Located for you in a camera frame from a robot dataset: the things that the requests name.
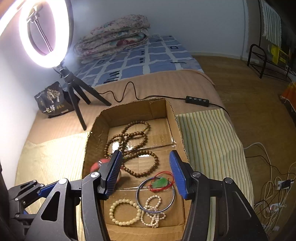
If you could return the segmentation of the orange covered furniture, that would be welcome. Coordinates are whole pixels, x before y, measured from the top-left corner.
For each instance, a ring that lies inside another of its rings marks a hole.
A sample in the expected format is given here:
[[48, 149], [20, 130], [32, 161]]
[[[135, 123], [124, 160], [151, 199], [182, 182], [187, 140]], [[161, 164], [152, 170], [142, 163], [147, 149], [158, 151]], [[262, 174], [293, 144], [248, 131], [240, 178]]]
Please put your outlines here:
[[289, 102], [292, 110], [295, 111], [296, 108], [296, 83], [291, 82], [288, 87], [284, 90], [282, 95], [280, 95], [280, 99], [284, 102]]

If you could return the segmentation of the striped yellow cloth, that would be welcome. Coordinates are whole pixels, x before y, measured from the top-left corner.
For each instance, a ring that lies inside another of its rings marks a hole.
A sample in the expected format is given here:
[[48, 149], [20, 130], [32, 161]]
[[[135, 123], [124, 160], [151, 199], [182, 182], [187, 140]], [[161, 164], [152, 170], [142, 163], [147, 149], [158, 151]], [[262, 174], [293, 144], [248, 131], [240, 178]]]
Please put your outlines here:
[[[40, 144], [26, 141], [18, 161], [15, 185], [32, 180], [51, 184], [61, 178], [69, 181], [82, 179], [90, 173], [90, 167], [104, 157], [107, 141], [121, 133], [135, 117], [135, 120], [149, 119], [151, 125], [144, 149], [156, 151], [159, 157], [159, 168], [152, 176], [170, 170], [170, 151], [177, 150], [182, 161], [190, 163], [194, 171], [219, 181], [232, 178], [253, 207], [253, 186], [243, 145], [224, 110], [205, 110], [173, 117], [170, 106], [166, 106], [161, 109], [161, 117], [152, 117], [149, 110], [146, 118], [140, 114], [123, 113], [123, 108], [128, 108], [128, 105], [102, 111], [90, 131]], [[144, 227], [140, 220], [129, 227], [119, 226], [108, 217], [107, 211], [115, 200], [129, 198], [135, 201], [135, 188], [146, 178], [135, 178], [121, 171], [116, 191], [104, 202], [104, 216], [111, 240], [181, 240], [191, 201], [183, 200], [178, 193], [158, 228]]]

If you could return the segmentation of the black tripod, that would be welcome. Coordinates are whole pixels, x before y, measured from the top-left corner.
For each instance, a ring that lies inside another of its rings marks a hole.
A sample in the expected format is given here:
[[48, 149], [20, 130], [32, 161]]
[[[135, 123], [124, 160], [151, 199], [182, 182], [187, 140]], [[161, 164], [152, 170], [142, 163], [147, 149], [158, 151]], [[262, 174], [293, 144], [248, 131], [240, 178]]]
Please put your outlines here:
[[93, 97], [101, 101], [106, 106], [111, 106], [111, 103], [105, 99], [101, 94], [99, 94], [93, 87], [90, 85], [87, 85], [84, 81], [82, 81], [80, 78], [75, 76], [66, 66], [63, 62], [61, 62], [57, 67], [59, 74], [64, 79], [64, 81], [67, 83], [67, 90], [70, 96], [71, 103], [74, 107], [74, 111], [77, 114], [77, 117], [79, 119], [79, 122], [85, 131], [87, 126], [84, 121], [84, 118], [82, 116], [81, 110], [78, 105], [78, 98], [76, 97], [76, 92], [88, 105], [91, 104], [90, 99], [87, 97], [85, 92], [86, 90], [89, 94], [91, 94]]

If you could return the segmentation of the hanging striped towel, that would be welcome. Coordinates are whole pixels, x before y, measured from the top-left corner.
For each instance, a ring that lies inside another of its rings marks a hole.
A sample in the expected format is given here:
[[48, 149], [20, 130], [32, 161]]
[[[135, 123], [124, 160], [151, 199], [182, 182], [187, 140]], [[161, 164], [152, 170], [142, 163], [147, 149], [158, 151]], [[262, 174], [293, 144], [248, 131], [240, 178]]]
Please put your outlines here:
[[266, 2], [260, 1], [263, 15], [263, 36], [275, 46], [281, 46], [281, 18]]

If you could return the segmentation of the phone holder clamp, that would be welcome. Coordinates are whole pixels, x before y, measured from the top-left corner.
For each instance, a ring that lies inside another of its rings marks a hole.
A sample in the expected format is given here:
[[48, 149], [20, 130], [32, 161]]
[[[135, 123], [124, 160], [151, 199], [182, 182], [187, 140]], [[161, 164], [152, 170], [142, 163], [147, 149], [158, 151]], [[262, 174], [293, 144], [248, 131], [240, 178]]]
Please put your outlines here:
[[40, 25], [40, 21], [39, 21], [39, 17], [40, 17], [40, 14], [39, 12], [42, 10], [43, 8], [43, 4], [42, 3], [38, 3], [38, 4], [35, 4], [31, 10], [30, 10], [30, 13], [29, 13], [29, 16], [27, 17], [27, 30], [28, 30], [28, 37], [29, 37], [29, 41], [30, 43], [32, 44], [33, 48], [38, 52], [40, 53], [41, 55], [45, 56], [47, 55], [47, 53], [44, 53], [38, 46], [37, 44], [35, 43], [34, 39], [33, 39], [33, 36], [32, 36], [32, 32], [31, 32], [31, 24], [34, 24], [40, 34], [40, 36], [42, 37], [45, 45], [46, 45], [46, 48], [48, 49], [49, 53], [53, 51], [41, 25]]

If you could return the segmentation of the black metal rack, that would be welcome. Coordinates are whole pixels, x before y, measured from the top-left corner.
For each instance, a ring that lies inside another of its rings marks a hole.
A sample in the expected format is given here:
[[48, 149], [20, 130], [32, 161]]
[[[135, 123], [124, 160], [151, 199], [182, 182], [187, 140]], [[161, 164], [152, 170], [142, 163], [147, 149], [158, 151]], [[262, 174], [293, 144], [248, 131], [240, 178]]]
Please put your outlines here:
[[251, 44], [247, 58], [247, 66], [253, 69], [260, 79], [263, 77], [271, 77], [290, 83], [292, 82], [292, 78], [289, 74], [295, 76], [290, 66], [281, 67], [269, 60], [266, 51], [258, 44]]

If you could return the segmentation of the red strap wristwatch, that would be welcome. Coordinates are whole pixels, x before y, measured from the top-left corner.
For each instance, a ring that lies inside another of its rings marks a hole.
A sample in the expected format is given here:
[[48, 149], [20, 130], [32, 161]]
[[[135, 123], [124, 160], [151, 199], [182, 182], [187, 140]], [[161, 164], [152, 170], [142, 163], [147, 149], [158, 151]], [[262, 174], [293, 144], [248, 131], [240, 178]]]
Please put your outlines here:
[[121, 158], [100, 159], [91, 166], [90, 173], [98, 172], [104, 184], [117, 183], [120, 179], [121, 164]]

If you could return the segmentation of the blue patterned bedsheet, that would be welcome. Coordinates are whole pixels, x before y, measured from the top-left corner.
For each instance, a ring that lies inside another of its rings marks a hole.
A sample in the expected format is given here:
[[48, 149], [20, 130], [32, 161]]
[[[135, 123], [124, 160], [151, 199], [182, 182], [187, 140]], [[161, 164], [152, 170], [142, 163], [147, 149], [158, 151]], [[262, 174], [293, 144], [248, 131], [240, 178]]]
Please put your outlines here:
[[183, 69], [203, 72], [181, 43], [168, 35], [151, 37], [144, 45], [83, 64], [75, 76], [96, 87], [139, 75]]

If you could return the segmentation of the cardboard box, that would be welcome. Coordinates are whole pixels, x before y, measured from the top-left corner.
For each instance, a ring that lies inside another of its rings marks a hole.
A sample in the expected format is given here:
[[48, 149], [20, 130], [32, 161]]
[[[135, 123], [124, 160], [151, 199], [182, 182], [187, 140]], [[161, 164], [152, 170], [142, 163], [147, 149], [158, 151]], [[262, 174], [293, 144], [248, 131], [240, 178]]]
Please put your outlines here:
[[[120, 179], [108, 200], [102, 202], [104, 220], [111, 240], [180, 240], [186, 224], [187, 206], [176, 187], [153, 193], [151, 181], [171, 176], [170, 152], [176, 150], [187, 161], [173, 108], [163, 98], [135, 101], [102, 111], [95, 119], [86, 143], [83, 175], [99, 159], [124, 149]], [[135, 220], [136, 209], [119, 199], [157, 205], [164, 214], [157, 228], [149, 227], [150, 216]]]

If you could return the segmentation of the folded floral quilt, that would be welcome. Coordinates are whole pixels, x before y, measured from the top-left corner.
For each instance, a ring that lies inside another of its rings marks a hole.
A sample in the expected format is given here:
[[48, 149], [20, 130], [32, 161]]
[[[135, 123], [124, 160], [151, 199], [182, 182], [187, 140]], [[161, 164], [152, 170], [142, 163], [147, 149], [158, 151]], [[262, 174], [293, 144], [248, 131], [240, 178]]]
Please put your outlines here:
[[145, 44], [149, 20], [144, 15], [128, 15], [105, 23], [82, 37], [73, 47], [82, 64]]

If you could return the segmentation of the black snack bag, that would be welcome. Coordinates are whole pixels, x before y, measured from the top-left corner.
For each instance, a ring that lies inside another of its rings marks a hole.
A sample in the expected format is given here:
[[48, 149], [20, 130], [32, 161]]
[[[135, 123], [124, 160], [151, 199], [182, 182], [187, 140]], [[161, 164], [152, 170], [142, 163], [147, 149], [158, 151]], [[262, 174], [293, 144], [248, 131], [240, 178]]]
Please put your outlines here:
[[74, 111], [68, 92], [62, 89], [58, 81], [36, 94], [34, 98], [39, 110], [48, 118]]

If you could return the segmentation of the yellow box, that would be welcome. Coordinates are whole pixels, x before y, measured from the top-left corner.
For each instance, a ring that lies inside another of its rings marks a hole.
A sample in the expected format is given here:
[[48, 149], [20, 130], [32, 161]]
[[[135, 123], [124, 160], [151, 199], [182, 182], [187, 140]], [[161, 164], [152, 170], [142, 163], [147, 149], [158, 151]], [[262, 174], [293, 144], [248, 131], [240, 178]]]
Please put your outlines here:
[[288, 55], [280, 49], [280, 47], [271, 44], [269, 46], [269, 52], [272, 55], [272, 63], [282, 68], [286, 68], [288, 65]]

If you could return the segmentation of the tan bed blanket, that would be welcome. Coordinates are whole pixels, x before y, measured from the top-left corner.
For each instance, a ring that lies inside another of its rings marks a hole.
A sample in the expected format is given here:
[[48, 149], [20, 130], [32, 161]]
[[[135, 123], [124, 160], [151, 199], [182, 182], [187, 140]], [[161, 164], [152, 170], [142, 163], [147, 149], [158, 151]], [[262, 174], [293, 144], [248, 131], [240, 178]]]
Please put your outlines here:
[[[185, 103], [186, 96], [208, 99], [209, 109], [222, 106], [214, 82], [204, 73], [195, 70], [164, 71], [140, 75], [95, 88], [113, 106], [126, 104], [150, 95], [167, 96], [175, 114], [206, 110], [203, 106]], [[38, 112], [27, 141], [40, 144], [56, 138], [84, 133], [75, 112], [47, 118]]]

